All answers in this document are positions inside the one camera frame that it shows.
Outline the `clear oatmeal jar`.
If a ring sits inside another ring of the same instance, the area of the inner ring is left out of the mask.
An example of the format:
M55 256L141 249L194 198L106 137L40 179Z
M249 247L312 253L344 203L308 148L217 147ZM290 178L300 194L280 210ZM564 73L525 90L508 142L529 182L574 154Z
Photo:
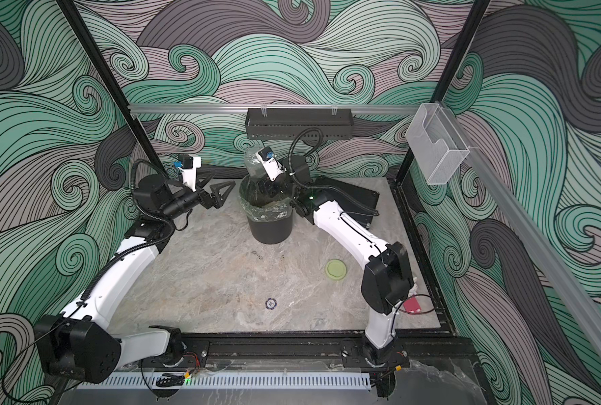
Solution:
M262 148L264 148L264 146L254 146L249 148L249 150L247 150L245 153L245 165L249 175L252 178L263 178L268 176L265 170L263 169L263 166L256 158L256 152L258 152Z

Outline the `light green jar lid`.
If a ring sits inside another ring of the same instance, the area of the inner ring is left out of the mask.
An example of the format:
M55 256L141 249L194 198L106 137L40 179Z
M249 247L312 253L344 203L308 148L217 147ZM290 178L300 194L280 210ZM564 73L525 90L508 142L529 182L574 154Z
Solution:
M343 280L348 273L346 264L337 259L332 259L325 266L325 273L328 278L334 281Z

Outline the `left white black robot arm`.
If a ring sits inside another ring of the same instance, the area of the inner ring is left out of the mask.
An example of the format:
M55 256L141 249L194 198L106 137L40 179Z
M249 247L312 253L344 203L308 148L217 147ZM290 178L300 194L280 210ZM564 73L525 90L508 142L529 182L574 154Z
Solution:
M43 316L34 327L40 367L48 376L101 383L128 364L155 359L165 367L184 360L186 346L177 327L151 326L146 332L114 336L108 328L116 310L139 276L179 230L175 219L193 209L220 209L235 182L198 180L201 160L182 155L172 179L149 160L136 160L130 192L139 216L116 253L79 297L58 315Z

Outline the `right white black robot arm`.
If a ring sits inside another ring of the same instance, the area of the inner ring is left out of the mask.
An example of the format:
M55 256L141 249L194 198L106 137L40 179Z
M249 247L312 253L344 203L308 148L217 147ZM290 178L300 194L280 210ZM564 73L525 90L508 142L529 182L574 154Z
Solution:
M254 190L263 197L281 197L298 216L307 219L337 241L363 270L361 295L369 307L363 337L363 356L375 368L388 363L396 340L398 313L416 294L408 251L399 241L375 236L354 216L379 212L337 184L314 182L305 157L285 160L269 147L246 152L245 163Z

